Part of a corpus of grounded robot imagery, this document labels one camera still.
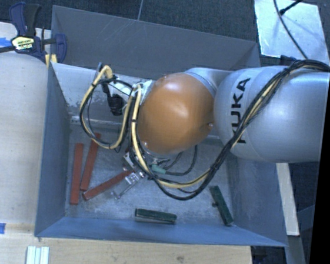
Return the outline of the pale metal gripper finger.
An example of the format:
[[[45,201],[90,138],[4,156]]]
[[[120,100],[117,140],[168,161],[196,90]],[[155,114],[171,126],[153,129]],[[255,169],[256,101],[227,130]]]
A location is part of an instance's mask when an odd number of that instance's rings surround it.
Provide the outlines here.
[[[124,156],[123,156],[123,162],[124,162],[124,166],[128,169],[133,169],[134,168],[134,164],[133,161],[130,157],[129,152],[127,152]]]
[[[132,187],[134,187],[139,182],[139,176],[136,173],[131,173],[124,177],[122,181],[117,183],[111,195],[114,199],[120,199],[123,197]]]

